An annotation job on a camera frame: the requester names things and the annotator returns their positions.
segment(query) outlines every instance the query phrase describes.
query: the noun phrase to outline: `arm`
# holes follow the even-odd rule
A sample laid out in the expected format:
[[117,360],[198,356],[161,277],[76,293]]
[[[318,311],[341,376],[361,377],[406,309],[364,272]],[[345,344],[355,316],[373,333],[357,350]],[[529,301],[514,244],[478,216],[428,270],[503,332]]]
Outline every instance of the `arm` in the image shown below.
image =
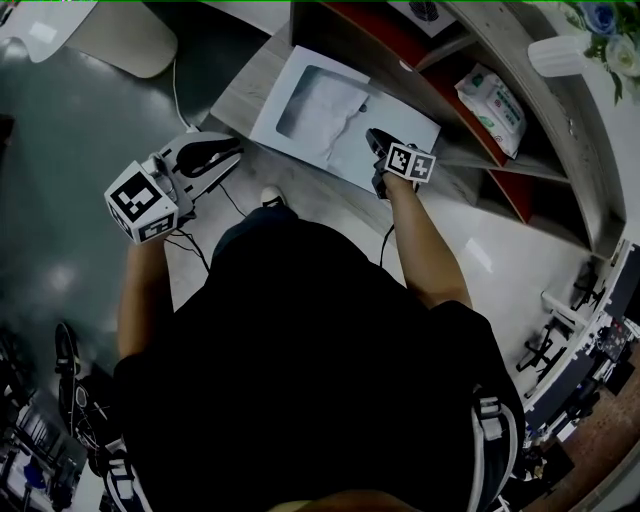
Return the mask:
[[118,314],[120,358],[142,352],[173,315],[164,237],[132,245]]
[[411,290],[428,308],[448,300],[471,307],[464,276],[412,188],[393,173],[383,175],[391,200],[402,272]]

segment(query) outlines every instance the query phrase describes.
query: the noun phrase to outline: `white vase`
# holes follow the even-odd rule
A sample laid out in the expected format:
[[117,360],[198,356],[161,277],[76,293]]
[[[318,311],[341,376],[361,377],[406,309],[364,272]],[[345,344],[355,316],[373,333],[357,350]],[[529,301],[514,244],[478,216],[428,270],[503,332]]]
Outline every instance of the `white vase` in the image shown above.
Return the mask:
[[584,51],[589,45],[589,35],[557,36],[529,45],[529,60],[542,76],[579,75],[587,66]]

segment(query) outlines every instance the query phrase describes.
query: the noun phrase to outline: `green leaves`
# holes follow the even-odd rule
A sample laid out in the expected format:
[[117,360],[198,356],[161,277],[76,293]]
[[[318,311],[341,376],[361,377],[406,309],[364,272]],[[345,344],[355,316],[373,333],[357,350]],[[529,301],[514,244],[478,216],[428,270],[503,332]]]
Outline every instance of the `green leaves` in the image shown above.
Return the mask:
[[614,2],[618,33],[632,36],[640,31],[640,9],[624,2]]
[[613,83],[616,87],[616,90],[613,95],[613,104],[617,105],[618,100],[622,99],[622,81],[620,80],[620,77],[618,76],[617,73],[614,73],[613,71],[609,71],[609,74],[611,75],[611,78],[613,79]]
[[565,11],[565,18],[567,18],[567,21],[579,30],[587,30],[587,24],[584,21],[584,13],[582,12],[582,10],[580,10],[580,7],[571,2],[564,3],[572,11]]
[[591,34],[591,46],[584,51],[584,56],[588,59],[600,59],[606,64],[607,58],[604,50],[607,47],[607,38],[598,34]]

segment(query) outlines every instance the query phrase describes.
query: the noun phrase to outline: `tissue box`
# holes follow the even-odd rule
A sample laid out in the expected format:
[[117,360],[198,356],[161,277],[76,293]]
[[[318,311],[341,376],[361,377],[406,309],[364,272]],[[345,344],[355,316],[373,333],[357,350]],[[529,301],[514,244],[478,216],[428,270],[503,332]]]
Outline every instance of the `tissue box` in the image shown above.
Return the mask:
[[379,160],[366,139],[379,128],[430,153],[440,126],[371,85],[369,77],[296,46],[249,138],[375,193]]

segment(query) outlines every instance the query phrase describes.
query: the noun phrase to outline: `packaged wipes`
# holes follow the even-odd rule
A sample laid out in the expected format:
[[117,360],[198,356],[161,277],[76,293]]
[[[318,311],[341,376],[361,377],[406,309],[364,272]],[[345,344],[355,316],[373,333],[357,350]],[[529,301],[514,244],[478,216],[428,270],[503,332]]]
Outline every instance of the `packaged wipes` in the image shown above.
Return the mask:
[[524,112],[500,77],[476,64],[467,76],[456,84],[458,98],[478,118],[482,125],[511,158],[527,129]]

